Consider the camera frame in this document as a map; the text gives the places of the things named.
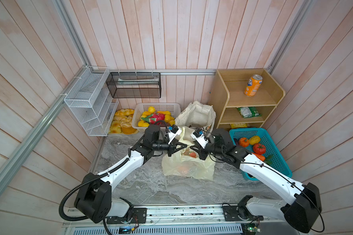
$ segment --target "can top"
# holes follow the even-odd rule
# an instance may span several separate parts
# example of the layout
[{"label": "can top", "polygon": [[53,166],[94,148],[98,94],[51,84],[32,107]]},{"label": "can top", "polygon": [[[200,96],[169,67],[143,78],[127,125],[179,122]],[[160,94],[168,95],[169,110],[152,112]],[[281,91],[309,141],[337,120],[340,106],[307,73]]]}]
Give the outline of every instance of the can top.
[{"label": "can top", "polygon": [[263,80],[263,77],[260,76],[260,75],[257,75],[257,74],[254,74],[252,77],[253,77],[255,80],[258,80],[258,81]]}]

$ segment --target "orange soda can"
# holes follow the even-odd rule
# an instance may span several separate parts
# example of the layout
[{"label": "orange soda can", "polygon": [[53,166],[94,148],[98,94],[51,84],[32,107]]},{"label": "orange soda can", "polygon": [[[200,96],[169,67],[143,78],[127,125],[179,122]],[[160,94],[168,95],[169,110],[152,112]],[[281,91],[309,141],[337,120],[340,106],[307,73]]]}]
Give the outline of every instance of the orange soda can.
[{"label": "orange soda can", "polygon": [[245,95],[254,96],[262,82],[263,78],[260,75],[254,74],[251,76],[245,89]]}]

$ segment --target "marble surface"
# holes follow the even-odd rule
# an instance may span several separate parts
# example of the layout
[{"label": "marble surface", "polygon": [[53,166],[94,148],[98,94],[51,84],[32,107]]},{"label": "marble surface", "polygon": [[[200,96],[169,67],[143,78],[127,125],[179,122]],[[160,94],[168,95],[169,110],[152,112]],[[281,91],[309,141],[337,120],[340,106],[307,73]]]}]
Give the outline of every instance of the marble surface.
[{"label": "marble surface", "polygon": [[[142,133],[108,135],[96,173],[126,156],[128,148],[141,136]],[[123,197],[137,205],[238,203],[245,195],[263,199],[281,199],[263,183],[244,179],[240,170],[226,163],[216,163],[213,181],[164,176],[162,157],[152,157],[143,166],[130,173],[115,188],[113,198]]]}]

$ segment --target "wood plank wall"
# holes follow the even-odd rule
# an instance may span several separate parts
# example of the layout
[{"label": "wood plank wall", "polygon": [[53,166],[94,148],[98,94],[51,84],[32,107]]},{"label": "wood plank wall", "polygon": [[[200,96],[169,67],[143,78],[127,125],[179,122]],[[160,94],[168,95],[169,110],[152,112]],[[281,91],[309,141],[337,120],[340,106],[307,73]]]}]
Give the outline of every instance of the wood plank wall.
[{"label": "wood plank wall", "polygon": [[[0,168],[82,65],[52,0],[0,1]],[[1,196],[0,234],[58,234],[98,143],[63,109]]]},{"label": "wood plank wall", "polygon": [[316,1],[273,76],[287,94],[264,128],[320,188],[325,233],[353,232],[353,0]]},{"label": "wood plank wall", "polygon": [[[113,69],[267,67],[303,0],[64,0],[93,65]],[[160,99],[207,103],[213,76],[162,76]]]}]

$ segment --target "black wire mesh basket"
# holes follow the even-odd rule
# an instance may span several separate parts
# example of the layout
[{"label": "black wire mesh basket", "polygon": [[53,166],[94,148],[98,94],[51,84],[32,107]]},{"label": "black wire mesh basket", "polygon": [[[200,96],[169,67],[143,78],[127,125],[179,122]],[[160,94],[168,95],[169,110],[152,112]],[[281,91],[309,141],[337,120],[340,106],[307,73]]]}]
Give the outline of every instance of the black wire mesh basket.
[{"label": "black wire mesh basket", "polygon": [[106,80],[113,98],[160,98],[161,74],[111,72]]}]

